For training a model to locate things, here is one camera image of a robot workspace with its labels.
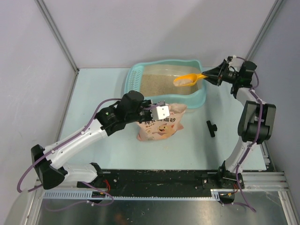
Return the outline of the teal and beige litter box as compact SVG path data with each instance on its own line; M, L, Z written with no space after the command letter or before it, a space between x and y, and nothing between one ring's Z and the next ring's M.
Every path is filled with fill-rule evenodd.
M173 75L179 77L191 73L198 74L203 67L198 60L159 60L153 62L138 63L132 66L127 74L124 92L140 90L143 75ZM199 80L196 84L198 91L190 95L169 94L153 97L145 97L154 103L165 101L168 104L185 104L189 110L201 107L206 100L206 82Z

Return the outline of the yellow plastic litter scoop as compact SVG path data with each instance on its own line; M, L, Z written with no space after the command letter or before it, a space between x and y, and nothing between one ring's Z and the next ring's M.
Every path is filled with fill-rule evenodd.
M204 78L207 76L203 74L187 74L174 79L173 84L175 87L194 86L198 80Z

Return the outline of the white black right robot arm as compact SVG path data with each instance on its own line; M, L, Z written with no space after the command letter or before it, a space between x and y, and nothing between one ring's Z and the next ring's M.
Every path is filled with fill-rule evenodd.
M230 93L244 107L238 123L238 142L215 174L201 176L204 189L239 187L243 183L241 173L246 157L254 147L270 139L273 131L276 106L264 102L255 92L252 77L257 75L256 64L244 60L236 70L231 66L233 59L235 56L229 56L219 66L203 72L211 84L231 84Z

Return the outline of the pink cat litter bag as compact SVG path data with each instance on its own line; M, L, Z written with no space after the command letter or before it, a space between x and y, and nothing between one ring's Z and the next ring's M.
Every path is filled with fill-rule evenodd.
M137 123L140 130L137 135L139 141L155 141L163 140L171 137L177 131L184 127L181 124L181 119L187 110L185 104L167 104L169 107L170 116L163 120L152 120L143 123Z

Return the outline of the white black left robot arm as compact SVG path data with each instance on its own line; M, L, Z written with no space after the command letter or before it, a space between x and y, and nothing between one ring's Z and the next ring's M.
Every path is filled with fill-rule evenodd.
M42 147L32 147L34 169L45 190L57 187L63 182L86 183L97 188L103 184L103 172L97 163L68 165L67 161L92 143L123 130L129 123L152 120L151 100L146 100L137 91L130 91L121 99L114 98L114 104L96 108L84 127L63 140Z

